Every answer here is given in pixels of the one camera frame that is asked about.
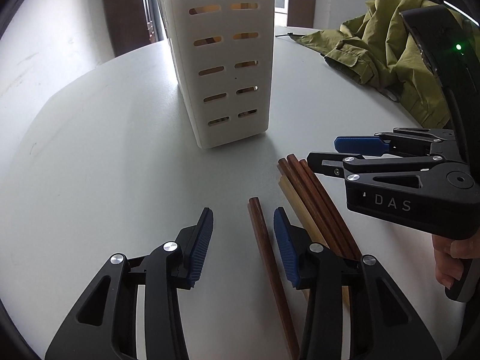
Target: brown wooden rod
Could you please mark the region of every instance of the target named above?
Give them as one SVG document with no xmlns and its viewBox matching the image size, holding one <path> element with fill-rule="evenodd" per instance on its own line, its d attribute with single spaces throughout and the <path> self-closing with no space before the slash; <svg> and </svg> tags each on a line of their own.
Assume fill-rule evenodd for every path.
<svg viewBox="0 0 480 360">
<path fill-rule="evenodd" d="M 307 208 L 303 204 L 300 197 L 297 195 L 297 192 L 295 191 L 294 187 L 291 185 L 289 179 L 287 179 L 284 175 L 280 176 L 278 185 L 282 189 L 283 194 L 285 195 L 286 199 L 289 201 L 295 214 L 297 215 L 297 218 L 299 219 L 303 228 L 307 231 L 311 240 L 313 242 L 318 242 L 328 247 L 328 243 L 325 241 L 322 233 L 320 232 L 318 227 L 315 225 L 313 218 L 311 217 L 310 213 L 308 212 Z M 307 291 L 308 290 L 303 290 L 303 294 L 305 295 L 305 298 L 308 300 L 309 294 L 307 294 Z M 342 299 L 347 309 L 350 309 L 350 298 L 349 298 L 348 287 L 342 287 Z"/>
<path fill-rule="evenodd" d="M 346 250 L 344 250 L 340 246 L 337 237 L 335 237 L 332 231 L 330 231 L 330 229 L 328 228 L 327 224 L 320 215 L 320 212 L 318 211 L 313 200 L 309 196 L 308 190 L 303 185 L 299 176 L 291 168 L 285 158 L 282 158 L 278 161 L 278 166 L 281 169 L 282 174 L 284 174 L 289 179 L 290 183 L 294 187 L 295 191 L 298 193 L 298 196 L 302 200 L 303 204 L 305 204 L 305 206 L 307 207 L 307 210 L 313 218 L 313 221 L 321 231 L 323 237 L 325 238 L 325 241 L 327 241 L 330 250 L 338 256 L 345 257 Z"/>
<path fill-rule="evenodd" d="M 248 211 L 250 213 L 250 220 L 257 239 L 258 249 L 263 260 L 263 264 L 272 286 L 275 302 L 277 303 L 278 313 L 280 314 L 280 320 L 282 321 L 283 332 L 285 334 L 285 340 L 287 349 L 289 351 L 290 358 L 297 360 L 299 357 L 299 342 L 297 334 L 295 333 L 295 327 L 293 325 L 292 316 L 290 314 L 289 304 L 282 285 L 280 273 L 278 272 L 277 261 L 275 260 L 275 254 L 270 243 L 270 237 L 268 236 L 268 229 L 263 217 L 262 207 L 258 198 L 251 198 L 248 202 Z"/>
<path fill-rule="evenodd" d="M 327 205 L 323 201 L 322 197 L 320 196 L 317 188 L 315 187 L 314 183 L 303 169 L 303 166 L 297 160 L 297 158 L 290 154 L 287 158 L 289 165 L 294 170 L 294 172 L 298 175 L 300 180 L 302 181 L 303 185 L 306 187 L 308 191 L 308 195 L 312 200 L 313 204 L 315 205 L 318 214 L 322 217 L 323 221 L 325 222 L 326 228 L 321 228 L 321 232 L 330 232 L 332 237 L 337 240 L 337 243 L 340 247 L 340 251 L 342 253 L 342 257 L 353 259 L 353 253 L 350 249 L 350 246 L 347 240 L 344 238 L 343 233 L 340 231 L 340 228 L 337 225 L 337 222 L 333 218 L 330 210 L 328 209 Z"/>
<path fill-rule="evenodd" d="M 360 258 L 362 258 L 362 252 L 360 251 L 360 248 L 358 247 L 347 224 L 343 220 L 342 215 L 340 214 L 340 212 L 338 212 L 337 207 L 335 206 L 332 199 L 330 198 L 330 195 L 328 194 L 326 189 L 323 187 L 321 181 L 318 180 L 318 177 L 316 176 L 316 174 L 313 173 L 313 171 L 309 168 L 307 161 L 301 160 L 300 164 L 302 165 L 303 169 L 305 170 L 305 173 L 308 175 L 308 177 L 314 184 L 315 189 L 318 191 L 318 193 L 322 197 L 322 200 L 325 203 L 328 211 L 330 212 L 330 215 L 334 218 L 335 222 L 337 223 L 339 231 L 341 232 L 343 238 L 346 240 L 347 244 L 349 245 L 349 249 L 351 250 L 351 253 L 352 253 L 351 258 L 354 260 L 360 260 Z"/>
</svg>

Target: wooden stick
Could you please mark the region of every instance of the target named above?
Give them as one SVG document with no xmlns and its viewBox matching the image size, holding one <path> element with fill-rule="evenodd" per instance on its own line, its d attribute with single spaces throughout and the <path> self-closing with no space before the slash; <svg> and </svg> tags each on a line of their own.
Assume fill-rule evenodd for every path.
<svg viewBox="0 0 480 360">
<path fill-rule="evenodd" d="M 251 198 L 248 203 L 248 211 L 250 213 L 250 220 L 257 239 L 258 249 L 265 265 L 265 269 L 270 279 L 275 302 L 277 303 L 278 313 L 283 325 L 283 332 L 285 334 L 287 349 L 290 358 L 297 360 L 299 357 L 299 342 L 295 327 L 293 326 L 292 316 L 290 314 L 287 297 L 278 272 L 277 261 L 273 253 L 270 237 L 268 236 L 268 229 L 263 217 L 262 207 L 258 198 Z"/>
<path fill-rule="evenodd" d="M 315 204 L 311 201 L 307 190 L 303 186 L 303 183 L 301 182 L 299 177 L 295 174 L 295 172 L 290 168 L 290 165 L 288 164 L 287 160 L 285 158 L 280 159 L 278 161 L 278 166 L 279 166 L 280 172 L 289 179 L 290 183 L 294 187 L 295 191 L 297 192 L 298 196 L 302 200 L 303 204 L 305 204 L 305 207 L 307 208 L 311 217 L 315 221 L 315 225 L 320 229 L 323 237 L 327 241 L 329 249 L 331 249 L 333 253 L 343 256 L 343 251 L 342 249 L 340 249 L 340 246 L 336 238 L 327 228 L 325 221 L 319 214 L 317 208 L 315 207 Z"/>
<path fill-rule="evenodd" d="M 278 185 L 282 189 L 283 194 L 285 195 L 286 199 L 289 201 L 290 206 L 293 208 L 297 218 L 299 219 L 303 228 L 307 231 L 311 240 L 313 242 L 318 242 L 328 247 L 328 244 L 323 238 L 322 233 L 320 232 L 318 227 L 315 225 L 315 222 L 312 219 L 307 208 L 305 207 L 305 204 L 303 204 L 302 200 L 297 195 L 297 192 L 295 192 L 295 189 L 291 185 L 289 179 L 286 178 L 285 176 L 280 176 Z M 303 290 L 303 294 L 305 298 L 308 300 L 309 294 L 306 293 L 306 290 Z M 350 309 L 350 297 L 349 297 L 349 291 L 347 287 L 342 287 L 342 299 L 347 309 Z"/>
<path fill-rule="evenodd" d="M 326 189 L 323 187 L 320 180 L 318 180 L 318 177 L 316 176 L 316 174 L 313 173 L 313 171 L 309 168 L 307 161 L 301 160 L 300 164 L 305 170 L 305 173 L 308 175 L 308 177 L 312 181 L 313 185 L 315 186 L 315 189 L 318 191 L 318 193 L 322 197 L 322 200 L 325 203 L 327 210 L 333 216 L 337 224 L 338 230 L 343 235 L 343 238 L 346 240 L 347 244 L 349 245 L 349 249 L 351 250 L 351 253 L 352 253 L 351 258 L 354 260 L 360 260 L 360 258 L 362 258 L 362 252 L 360 252 L 360 248 L 358 247 L 347 224 L 343 220 L 342 215 L 340 214 L 340 212 L 338 212 L 337 207 L 335 206 L 332 199 L 330 198 L 330 195 L 328 194 Z"/>
<path fill-rule="evenodd" d="M 343 233 L 340 231 L 335 219 L 333 218 L 332 214 L 330 214 L 330 210 L 328 209 L 327 205 L 323 201 L 322 197 L 318 193 L 315 185 L 312 183 L 310 177 L 303 169 L 303 166 L 300 165 L 300 162 L 297 160 L 293 154 L 287 156 L 287 161 L 289 165 L 294 170 L 294 172 L 298 175 L 300 180 L 302 181 L 303 185 L 306 187 L 308 194 L 313 201 L 316 209 L 318 210 L 319 215 L 322 217 L 323 221 L 325 222 L 325 228 L 321 228 L 320 230 L 322 233 L 330 232 L 332 237 L 337 240 L 337 244 L 340 247 L 340 252 L 342 257 L 353 259 L 353 252 L 350 249 L 347 240 L 343 237 Z"/>
</svg>

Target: blue gripper pad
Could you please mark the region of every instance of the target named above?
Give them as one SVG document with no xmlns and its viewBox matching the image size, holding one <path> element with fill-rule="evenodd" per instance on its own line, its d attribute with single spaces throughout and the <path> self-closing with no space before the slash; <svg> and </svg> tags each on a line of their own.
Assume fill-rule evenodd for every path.
<svg viewBox="0 0 480 360">
<path fill-rule="evenodd" d="M 334 142 L 339 153 L 356 153 L 381 157 L 390 150 L 388 143 L 380 137 L 337 137 Z"/>
<path fill-rule="evenodd" d="M 296 288 L 300 284 L 298 257 L 289 235 L 288 227 L 290 223 L 285 223 L 280 208 L 275 210 L 273 225 L 286 278 Z"/>
<path fill-rule="evenodd" d="M 205 220 L 203 223 L 197 225 L 200 226 L 200 230 L 190 256 L 188 280 L 192 287 L 195 285 L 195 282 L 200 279 L 203 263 L 205 262 L 208 245 L 210 244 L 210 238 L 212 237 L 213 232 L 213 212 L 210 209 L 208 209 L 208 211 L 207 209 L 205 210 Z"/>
</svg>

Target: human hand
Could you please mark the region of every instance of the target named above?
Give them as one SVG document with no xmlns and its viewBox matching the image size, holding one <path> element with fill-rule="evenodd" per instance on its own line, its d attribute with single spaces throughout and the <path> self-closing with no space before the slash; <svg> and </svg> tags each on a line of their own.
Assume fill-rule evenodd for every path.
<svg viewBox="0 0 480 360">
<path fill-rule="evenodd" d="M 435 253 L 435 277 L 447 288 L 451 288 L 454 279 L 460 280 L 463 264 L 459 259 L 474 259 L 480 257 L 480 230 L 471 238 L 460 241 L 431 236 Z"/>
</svg>

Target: round table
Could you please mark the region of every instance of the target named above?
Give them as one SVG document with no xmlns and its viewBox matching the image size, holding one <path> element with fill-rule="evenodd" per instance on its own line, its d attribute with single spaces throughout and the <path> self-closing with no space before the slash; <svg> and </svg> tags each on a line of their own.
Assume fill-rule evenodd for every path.
<svg viewBox="0 0 480 360">
<path fill-rule="evenodd" d="M 248 199 L 260 198 L 270 230 L 278 206 L 299 225 L 278 187 L 279 158 L 334 151 L 338 135 L 416 126 L 399 104 L 284 37 L 274 41 L 268 131 L 199 149 L 169 44 L 130 52 L 54 95 L 21 142 L 0 190 L 0 296 L 43 356 L 112 254 L 149 254 L 210 207 L 214 232 L 201 280 L 191 291 L 179 290 L 190 358 L 286 360 Z M 435 281 L 430 235 L 349 212 L 343 181 L 322 176 L 322 182 L 362 253 L 379 259 L 443 354 L 453 350 L 462 306 Z M 301 338 L 306 302 L 284 285 Z"/>
</svg>

